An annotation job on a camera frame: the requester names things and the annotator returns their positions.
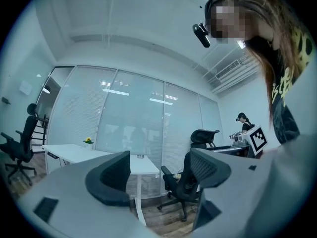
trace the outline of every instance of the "black cap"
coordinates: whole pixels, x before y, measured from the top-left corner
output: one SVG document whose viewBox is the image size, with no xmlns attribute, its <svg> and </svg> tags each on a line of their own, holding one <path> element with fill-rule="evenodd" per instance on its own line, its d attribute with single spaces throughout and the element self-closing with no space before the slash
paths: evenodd
<svg viewBox="0 0 317 238">
<path fill-rule="evenodd" d="M 236 119 L 236 121 L 238 121 L 241 117 L 245 117 L 246 115 L 244 113 L 240 113 L 238 114 L 238 118 Z"/>
</svg>

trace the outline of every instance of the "wooden floor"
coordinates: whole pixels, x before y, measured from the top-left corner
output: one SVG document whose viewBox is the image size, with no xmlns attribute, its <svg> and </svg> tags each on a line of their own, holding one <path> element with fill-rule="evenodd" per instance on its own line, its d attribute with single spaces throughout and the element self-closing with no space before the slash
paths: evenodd
<svg viewBox="0 0 317 238">
<path fill-rule="evenodd" d="M 0 153 L 0 172 L 7 183 L 6 177 L 11 168 L 6 171 L 4 169 L 4 163 L 14 163 L 14 161 L 12 161 L 7 154 Z M 36 169 L 36 176 L 34 176 L 33 171 L 26 171 L 33 184 L 39 182 L 46 176 L 44 154 L 35 154 L 29 163 L 23 163 L 23 165 L 34 167 Z M 27 180 L 19 172 L 12 176 L 11 185 L 7 183 L 7 186 L 15 200 L 30 189 Z M 165 206 L 161 210 L 157 209 L 160 202 L 164 203 L 169 200 L 170 199 L 167 197 L 162 197 L 158 200 L 153 200 L 155 201 L 155 205 L 147 204 L 146 207 L 142 207 L 147 226 L 152 231 L 165 238 L 186 237 L 192 231 L 197 205 L 192 203 L 187 204 L 187 222 L 183 223 L 181 222 L 183 210 L 180 203 Z M 135 209 L 132 209 L 131 211 L 137 216 Z"/>
</svg>

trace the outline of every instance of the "potted plant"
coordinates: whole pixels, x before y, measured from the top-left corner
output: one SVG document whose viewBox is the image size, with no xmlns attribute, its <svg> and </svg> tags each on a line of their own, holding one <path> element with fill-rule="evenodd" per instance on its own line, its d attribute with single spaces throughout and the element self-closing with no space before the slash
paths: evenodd
<svg viewBox="0 0 317 238">
<path fill-rule="evenodd" d="M 89 150 L 93 149 L 93 141 L 91 140 L 91 137 L 87 137 L 84 141 L 86 143 L 86 148 Z"/>
</svg>

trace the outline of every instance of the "black t-shirt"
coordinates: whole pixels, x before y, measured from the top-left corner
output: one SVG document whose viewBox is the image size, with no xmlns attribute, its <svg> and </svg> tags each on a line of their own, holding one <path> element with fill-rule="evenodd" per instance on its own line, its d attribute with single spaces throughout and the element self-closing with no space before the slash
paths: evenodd
<svg viewBox="0 0 317 238">
<path fill-rule="evenodd" d="M 242 125 L 242 131 L 246 130 L 248 131 L 249 129 L 251 129 L 251 126 L 248 125 L 246 122 Z"/>
<path fill-rule="evenodd" d="M 304 70 L 315 55 L 315 45 L 309 36 L 303 34 L 299 29 L 293 31 L 292 38 L 298 47 L 299 60 L 302 70 Z M 275 82 L 272 85 L 273 126 L 278 141 L 283 144 L 299 135 L 298 127 L 284 101 L 285 94 L 295 83 L 295 78 L 290 68 L 284 66 L 279 56 L 279 50 L 274 51 L 266 40 L 257 36 L 248 42 L 272 65 L 275 74 Z"/>
</svg>

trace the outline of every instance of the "white table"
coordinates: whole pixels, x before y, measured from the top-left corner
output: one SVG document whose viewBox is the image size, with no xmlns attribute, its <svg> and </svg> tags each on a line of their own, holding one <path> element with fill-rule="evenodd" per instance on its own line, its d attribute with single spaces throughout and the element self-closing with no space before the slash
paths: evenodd
<svg viewBox="0 0 317 238">
<path fill-rule="evenodd" d="M 53 170 L 62 167 L 60 159 L 69 161 L 70 163 L 79 163 L 100 156 L 112 154 L 109 152 L 89 150 L 85 147 L 78 146 L 75 144 L 43 145 L 42 148 L 46 151 L 45 160 L 48 174 Z M 56 157 L 59 157 L 59 161 L 57 161 L 57 159 L 54 159 L 53 157 L 50 157 L 51 154 L 54 154 Z M 137 214 L 139 220 L 142 222 L 144 226 L 146 226 L 141 209 L 141 177 L 142 175 L 158 174 L 159 170 L 147 156 L 144 156 L 144 158 L 140 159 L 137 158 L 137 155 L 130 155 L 130 170 L 131 175 L 137 176 L 137 196 L 134 197 Z"/>
</svg>

